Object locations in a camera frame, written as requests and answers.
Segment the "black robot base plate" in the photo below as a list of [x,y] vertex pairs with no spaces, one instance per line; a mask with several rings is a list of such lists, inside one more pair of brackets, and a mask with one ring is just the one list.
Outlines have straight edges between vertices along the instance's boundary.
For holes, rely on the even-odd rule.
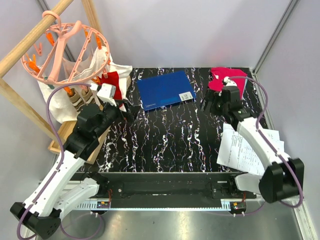
[[233,185],[240,172],[104,172],[109,194],[90,197],[91,211],[232,211],[257,194]]

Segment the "blue plastic folder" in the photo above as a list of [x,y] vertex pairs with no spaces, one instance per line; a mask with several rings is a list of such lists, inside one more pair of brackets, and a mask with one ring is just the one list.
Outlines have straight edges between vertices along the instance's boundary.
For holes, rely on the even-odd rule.
[[166,73],[137,81],[137,86],[145,111],[181,103],[179,94],[191,92],[196,99],[191,83],[183,71]]

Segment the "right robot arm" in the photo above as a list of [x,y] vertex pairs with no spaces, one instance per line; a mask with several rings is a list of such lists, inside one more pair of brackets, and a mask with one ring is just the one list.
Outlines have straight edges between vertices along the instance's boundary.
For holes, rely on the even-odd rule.
[[221,91],[208,88],[200,104],[203,112],[223,116],[228,124],[251,146],[263,165],[261,176],[241,173],[227,185],[228,195],[239,198],[244,192],[259,194],[267,203],[299,197],[303,201],[304,163],[279,151],[263,133],[257,116],[245,107],[237,86],[224,86]]

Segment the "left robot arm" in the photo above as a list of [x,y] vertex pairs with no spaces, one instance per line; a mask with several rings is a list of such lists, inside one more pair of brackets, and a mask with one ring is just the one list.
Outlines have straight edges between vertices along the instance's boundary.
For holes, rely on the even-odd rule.
[[62,146],[58,160],[38,188],[24,201],[15,202],[10,212],[18,219],[17,230],[25,226],[46,240],[60,227],[62,220],[80,203],[90,197],[109,194],[109,180],[92,172],[70,192],[61,195],[76,171],[84,165],[100,144],[99,137],[116,121],[133,122],[141,110],[128,100],[106,103],[100,108],[94,103],[84,105],[76,125]]

